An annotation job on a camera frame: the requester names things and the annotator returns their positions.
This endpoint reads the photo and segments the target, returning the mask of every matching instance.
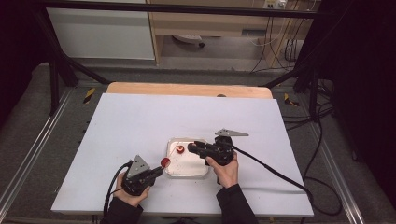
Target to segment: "desk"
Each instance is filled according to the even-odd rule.
[[[187,6],[210,6],[210,7],[254,7],[263,8],[264,0],[147,0],[150,4],[175,4]],[[309,0],[289,0],[285,6],[287,10],[316,10],[320,2],[312,6]],[[269,42],[269,31],[266,31],[267,17],[227,16],[227,15],[200,15],[181,13],[150,12],[149,21],[151,37],[153,40],[154,54],[157,63],[161,61],[164,35],[202,35],[202,36],[243,36],[243,30],[261,30],[267,32],[266,43]],[[279,56],[287,39],[305,40],[311,27],[312,20],[273,18],[272,47],[264,52],[265,60],[269,67],[278,67],[276,56]]]
[[[189,95],[174,95],[174,89]],[[208,89],[209,96],[203,96],[203,89]],[[234,144],[303,184],[276,100],[271,99],[269,90],[252,88],[253,92],[265,93],[255,98],[210,97],[214,92],[236,95],[242,89],[111,84],[101,97],[51,210],[101,214],[113,175],[136,154],[151,167],[157,167],[172,137],[204,138],[213,143],[214,132],[222,128],[249,133],[249,137],[234,137]],[[239,183],[257,217],[313,216],[302,190],[247,157],[240,155],[238,160]],[[197,179],[177,179],[163,173],[142,206],[146,215],[219,216],[215,197],[219,190],[212,170],[205,178]]]

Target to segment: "white table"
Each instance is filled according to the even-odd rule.
[[[303,185],[276,100],[104,93],[51,210],[101,214],[112,177],[136,154],[155,168],[171,138],[213,143],[222,128],[249,133],[233,143]],[[313,216],[302,190],[250,158],[238,160],[239,183],[257,217]],[[142,206],[146,215],[217,216],[219,189],[213,170],[204,179],[164,172]]]

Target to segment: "metal frame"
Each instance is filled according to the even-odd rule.
[[[166,4],[137,4],[137,3],[109,3],[65,0],[38,0],[41,7],[91,9],[91,10],[114,10],[114,11],[144,11],[144,12],[172,12],[172,13],[195,13],[212,15],[256,16],[256,17],[282,17],[300,19],[326,19],[334,16],[331,13],[316,11],[273,10],[266,8],[250,7],[205,7],[205,6],[182,6]]]
[[[69,100],[69,96],[73,91],[74,88],[70,88],[69,90],[64,92],[58,110],[55,111],[53,116],[48,118],[40,134],[38,135],[37,139],[33,143],[23,162],[21,163],[21,166],[18,169],[17,173],[12,177],[6,190],[3,192],[0,198],[0,223],[2,223],[3,219],[6,217],[6,214],[12,203],[14,202],[15,198],[17,197],[18,192],[23,185],[23,182],[26,180],[27,176],[32,170],[33,165],[35,164],[35,161],[40,155],[40,152],[43,149],[44,145],[47,143],[47,140],[49,139],[52,130],[54,129],[59,118],[64,112],[64,109],[66,108]]]

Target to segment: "black tripod leg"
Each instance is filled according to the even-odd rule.
[[[89,70],[88,68],[86,68],[82,64],[80,64],[80,63],[74,61],[73,59],[69,58],[69,56],[67,56],[66,54],[63,54],[63,56],[69,62],[70,65],[72,65],[77,70],[79,70],[80,72],[84,73],[85,75],[95,79],[96,81],[98,81],[98,82],[100,82],[102,84],[110,84],[110,83],[112,83],[112,81],[109,81],[109,80],[97,75],[96,73],[94,73],[93,71]]]
[[[49,115],[52,116],[59,106],[58,70],[56,67],[56,62],[54,61],[49,63],[49,75],[50,75],[50,93],[51,93]]]
[[[266,87],[268,89],[272,89],[273,87],[279,85],[280,83],[288,80],[291,77],[298,77],[303,71],[305,71],[305,66],[301,66],[299,68],[294,68],[294,70],[289,71],[287,74],[276,78],[275,80],[272,80],[270,82],[268,82],[267,84],[264,85],[260,85],[259,87]]]
[[[76,86],[78,84],[78,79],[71,67],[64,60],[61,46],[59,45],[57,38],[51,31],[52,29],[49,27],[48,22],[45,19],[44,10],[45,9],[43,8],[40,8],[37,11],[32,10],[36,24],[41,31],[41,34],[38,36],[47,40],[46,43],[48,44],[47,49],[49,50],[49,55],[52,57],[52,60],[55,60],[57,64],[57,71],[64,80],[64,84],[66,86]]]

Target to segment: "black metal bar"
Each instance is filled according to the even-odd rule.
[[[282,9],[265,9],[251,7],[206,7],[206,6],[182,6],[166,4],[137,4],[137,3],[109,3],[109,2],[86,2],[65,0],[37,0],[42,7],[91,9],[91,10],[115,10],[115,11],[144,11],[144,12],[172,12],[172,13],[194,13],[215,14],[234,16],[256,16],[256,17],[281,17],[301,19],[325,19],[333,16],[327,12],[297,11]]]
[[[46,20],[43,17],[43,12],[41,10],[37,12],[33,12],[32,14],[35,18],[37,25],[40,27],[43,37],[46,38],[47,43],[49,45],[49,54],[52,56],[53,60],[55,60],[57,65],[57,71],[59,75],[64,80],[66,86],[76,86],[78,84],[78,79],[74,74],[73,70],[70,68],[68,64],[64,62],[64,58],[62,55],[62,48],[51,32],[49,25],[47,24]]]
[[[101,77],[99,75],[97,75],[96,73],[94,73],[93,71],[91,71],[90,69],[86,68],[84,65],[74,61],[72,58],[70,58],[69,56],[67,56],[65,53],[63,53],[64,59],[74,68],[76,68],[77,70],[79,70],[80,72],[84,73],[85,75],[95,79],[96,81],[102,83],[102,84],[110,84],[112,83],[112,81],[109,81],[107,79],[105,79],[104,77]]]
[[[289,71],[287,74],[285,74],[281,77],[278,77],[278,78],[268,82],[267,84],[260,85],[259,87],[266,87],[268,89],[272,89],[273,87],[279,85],[280,83],[288,80],[291,77],[299,76],[306,68],[307,67],[302,64],[302,66],[296,67],[293,70]]]

